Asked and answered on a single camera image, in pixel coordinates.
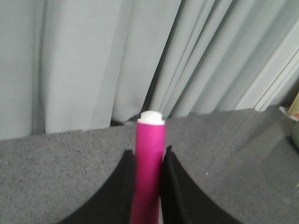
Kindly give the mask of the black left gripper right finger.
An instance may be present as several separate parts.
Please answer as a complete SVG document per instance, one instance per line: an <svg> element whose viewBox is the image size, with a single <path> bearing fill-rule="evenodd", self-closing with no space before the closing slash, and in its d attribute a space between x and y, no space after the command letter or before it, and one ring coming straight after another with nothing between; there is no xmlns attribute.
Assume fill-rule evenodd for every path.
<svg viewBox="0 0 299 224"><path fill-rule="evenodd" d="M165 224L238 223L197 186L171 146L167 147L162 164L160 197Z"/></svg>

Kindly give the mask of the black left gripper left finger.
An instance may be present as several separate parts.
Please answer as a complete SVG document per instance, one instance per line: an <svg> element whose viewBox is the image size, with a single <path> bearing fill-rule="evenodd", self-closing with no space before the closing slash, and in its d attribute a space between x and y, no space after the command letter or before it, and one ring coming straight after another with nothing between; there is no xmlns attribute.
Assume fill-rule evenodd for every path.
<svg viewBox="0 0 299 224"><path fill-rule="evenodd" d="M129 224L135 186L136 161L125 150L102 187L61 224Z"/></svg>

